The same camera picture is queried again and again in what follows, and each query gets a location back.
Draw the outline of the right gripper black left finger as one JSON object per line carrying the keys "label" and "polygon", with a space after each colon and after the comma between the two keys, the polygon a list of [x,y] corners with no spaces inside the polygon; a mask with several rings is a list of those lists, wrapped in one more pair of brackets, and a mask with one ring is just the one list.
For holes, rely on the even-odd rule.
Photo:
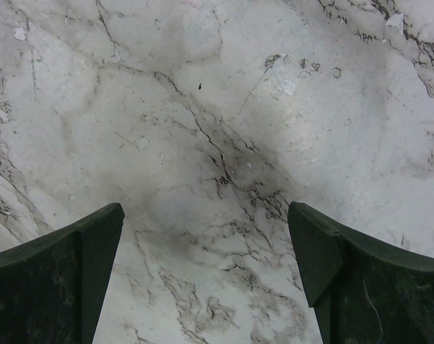
{"label": "right gripper black left finger", "polygon": [[0,343],[91,343],[123,220],[111,203],[0,252]]}

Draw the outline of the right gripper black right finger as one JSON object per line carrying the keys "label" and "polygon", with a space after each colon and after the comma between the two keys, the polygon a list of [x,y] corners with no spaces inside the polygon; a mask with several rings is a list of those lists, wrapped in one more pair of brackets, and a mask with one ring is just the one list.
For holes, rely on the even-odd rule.
{"label": "right gripper black right finger", "polygon": [[323,343],[434,343],[434,258],[293,202],[288,226]]}

